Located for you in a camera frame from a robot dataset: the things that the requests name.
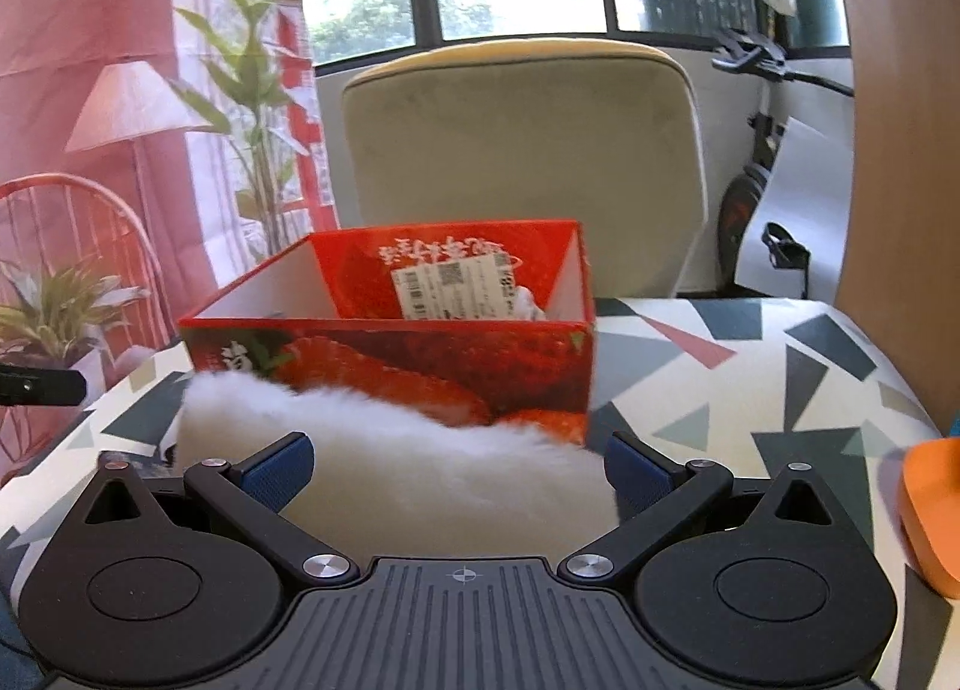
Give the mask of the white fluffy soft object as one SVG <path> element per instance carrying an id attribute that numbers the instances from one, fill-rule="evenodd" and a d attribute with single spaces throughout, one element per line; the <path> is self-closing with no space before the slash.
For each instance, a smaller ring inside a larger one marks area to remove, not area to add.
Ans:
<path id="1" fill-rule="evenodd" d="M 601 456 L 534 424 L 446 427 L 363 392 L 294 392 L 207 371 L 182 396 L 174 464 L 240 463 L 290 431 L 314 472 L 280 513 L 356 563 L 374 557 L 517 557 L 558 563 L 619 524 Z"/>

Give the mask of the red strawberry cardboard box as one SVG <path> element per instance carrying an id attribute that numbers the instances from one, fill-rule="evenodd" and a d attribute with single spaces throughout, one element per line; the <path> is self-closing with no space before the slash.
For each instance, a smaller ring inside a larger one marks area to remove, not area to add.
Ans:
<path id="1" fill-rule="evenodd" d="M 335 386 L 448 427 L 530 422 L 584 443 L 596 312 L 578 222 L 311 233 L 181 319 L 200 371 Z"/>

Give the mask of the small potted plant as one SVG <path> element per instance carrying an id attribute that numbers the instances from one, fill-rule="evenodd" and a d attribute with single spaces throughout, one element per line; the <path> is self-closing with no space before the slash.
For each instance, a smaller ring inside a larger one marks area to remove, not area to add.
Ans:
<path id="1" fill-rule="evenodd" d="M 81 406 L 106 391 L 103 355 L 107 333 L 128 325 L 125 310 L 149 290 L 101 274 L 91 261 L 64 268 L 21 268 L 2 263 L 11 298 L 2 305 L 2 365 L 79 371 L 88 383 Z"/>

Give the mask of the geometric patterned table cloth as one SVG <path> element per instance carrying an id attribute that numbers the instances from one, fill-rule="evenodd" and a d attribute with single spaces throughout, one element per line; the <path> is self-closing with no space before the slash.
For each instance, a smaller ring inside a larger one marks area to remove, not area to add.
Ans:
<path id="1" fill-rule="evenodd" d="M 171 445 L 192 370 L 153 353 L 83 409 L 2 490 L 2 607 L 21 587 L 106 451 L 151 463 Z M 929 586 L 901 522 L 901 487 L 955 477 L 958 445 L 846 314 L 800 300 L 605 300 L 589 438 L 631 431 L 665 456 L 743 477 L 791 461 L 833 487 L 895 589 L 880 688 L 958 682 L 958 607 Z"/>

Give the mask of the orange plastic spoon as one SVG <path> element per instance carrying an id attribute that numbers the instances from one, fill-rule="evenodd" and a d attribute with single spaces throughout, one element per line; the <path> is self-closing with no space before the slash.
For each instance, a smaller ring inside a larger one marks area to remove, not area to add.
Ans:
<path id="1" fill-rule="evenodd" d="M 940 596 L 960 596 L 957 436 L 913 446 L 903 459 L 898 513 L 914 556 Z"/>

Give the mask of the red patterned curtain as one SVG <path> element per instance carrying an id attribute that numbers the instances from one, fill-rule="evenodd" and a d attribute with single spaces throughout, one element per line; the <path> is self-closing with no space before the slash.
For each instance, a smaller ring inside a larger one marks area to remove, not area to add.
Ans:
<path id="1" fill-rule="evenodd" d="M 338 224 L 324 144 L 319 95 L 309 52 L 302 0 L 288 0 L 298 15 L 290 35 L 308 61 L 298 76 L 309 112 L 295 119 L 308 139 L 313 162 L 298 170 L 302 202 L 313 232 Z M 65 151 L 68 136 L 99 71 L 122 58 L 146 59 L 167 79 L 199 67 L 197 43 L 174 19 L 178 0 L 2 0 L 2 175 L 16 180 L 38 173 L 66 173 L 93 180 L 124 198 L 135 211 L 132 155 L 125 147 L 91 154 Z M 257 266 L 245 251 L 224 181 L 218 138 L 190 133 L 190 162 L 202 248 L 213 286 L 195 293 L 189 310 L 218 287 Z"/>

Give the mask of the pink table lamp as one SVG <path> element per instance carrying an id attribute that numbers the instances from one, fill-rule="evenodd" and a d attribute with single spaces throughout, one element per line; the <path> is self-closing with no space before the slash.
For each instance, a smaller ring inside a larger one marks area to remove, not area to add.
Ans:
<path id="1" fill-rule="evenodd" d="M 69 154 L 130 151 L 135 208 L 153 250 L 155 298 L 169 332 L 178 330 L 195 293 L 213 286 L 187 141 L 206 126 L 182 100 L 179 82 L 146 59 L 122 58 L 99 71 L 65 144 Z"/>

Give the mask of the brown wooden panel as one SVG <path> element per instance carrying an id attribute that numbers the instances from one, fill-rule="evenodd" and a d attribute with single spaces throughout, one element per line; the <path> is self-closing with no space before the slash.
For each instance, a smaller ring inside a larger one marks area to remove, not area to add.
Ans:
<path id="1" fill-rule="evenodd" d="M 958 414 L 958 0 L 844 0 L 854 181 L 836 304 L 940 430 Z"/>

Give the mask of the tall green potted plant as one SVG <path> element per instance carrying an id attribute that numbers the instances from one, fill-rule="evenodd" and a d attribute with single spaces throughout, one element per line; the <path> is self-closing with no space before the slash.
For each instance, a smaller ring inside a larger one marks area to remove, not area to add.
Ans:
<path id="1" fill-rule="evenodd" d="M 174 19 L 197 43 L 199 67 L 169 82 L 218 138 L 239 235 L 256 263 L 309 229 L 298 170 L 313 156 L 295 119 L 309 112 L 298 76 L 308 61 L 291 37 L 288 0 L 178 0 Z"/>

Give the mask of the black exercise bike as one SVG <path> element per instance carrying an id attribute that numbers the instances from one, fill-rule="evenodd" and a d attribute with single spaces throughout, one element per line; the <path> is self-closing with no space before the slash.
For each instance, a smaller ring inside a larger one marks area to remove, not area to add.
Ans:
<path id="1" fill-rule="evenodd" d="M 828 77 L 791 68 L 786 61 L 786 52 L 766 35 L 721 29 L 716 38 L 718 49 L 711 58 L 711 66 L 716 71 L 732 76 L 754 76 L 763 82 L 757 111 L 747 119 L 754 133 L 752 153 L 736 178 L 727 185 L 716 224 L 716 254 L 721 271 L 719 295 L 747 297 L 750 290 L 736 282 L 737 259 L 748 224 L 770 183 L 779 141 L 786 133 L 786 124 L 778 123 L 771 112 L 773 89 L 786 82 L 799 82 L 848 98 L 854 97 L 854 89 Z"/>

